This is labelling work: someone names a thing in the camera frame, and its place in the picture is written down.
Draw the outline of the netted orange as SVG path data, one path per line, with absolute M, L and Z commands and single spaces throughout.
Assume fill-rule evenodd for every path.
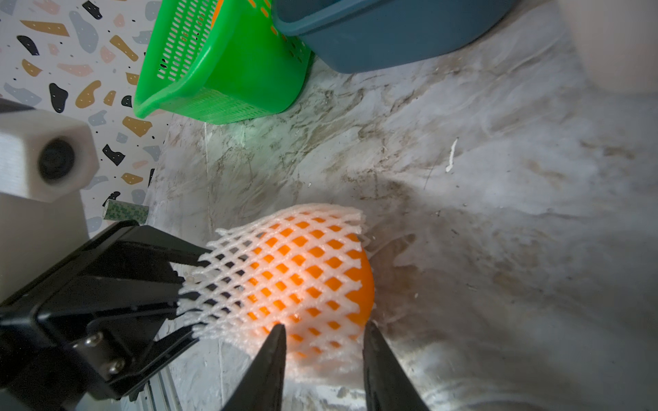
M 224 0 L 218 0 L 217 1 L 216 6 L 215 6 L 215 10 L 214 10 L 214 15 L 212 16 L 212 20 L 211 20 L 211 27 L 214 26 L 214 24 L 216 22 L 216 19 L 218 18 L 219 12 L 221 11 L 223 3 L 224 3 Z
M 353 228 L 326 219 L 268 226 L 250 260 L 239 316 L 254 334 L 284 325 L 300 361 L 344 359 L 375 303 L 375 281 Z

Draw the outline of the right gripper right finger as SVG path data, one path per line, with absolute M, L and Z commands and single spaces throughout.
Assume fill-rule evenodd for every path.
M 372 320 L 364 328 L 363 378 L 368 411 L 429 411 Z

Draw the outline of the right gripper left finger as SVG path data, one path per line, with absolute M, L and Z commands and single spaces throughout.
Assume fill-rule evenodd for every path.
M 286 365 L 286 329 L 275 325 L 223 411 L 280 411 Z

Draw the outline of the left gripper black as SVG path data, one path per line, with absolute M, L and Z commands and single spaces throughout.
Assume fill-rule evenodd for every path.
M 72 409 L 82 397 L 135 401 L 198 342 L 193 326 L 159 338 L 180 285 L 173 264 L 205 267 L 206 248 L 118 222 L 1 307 L 1 407 Z

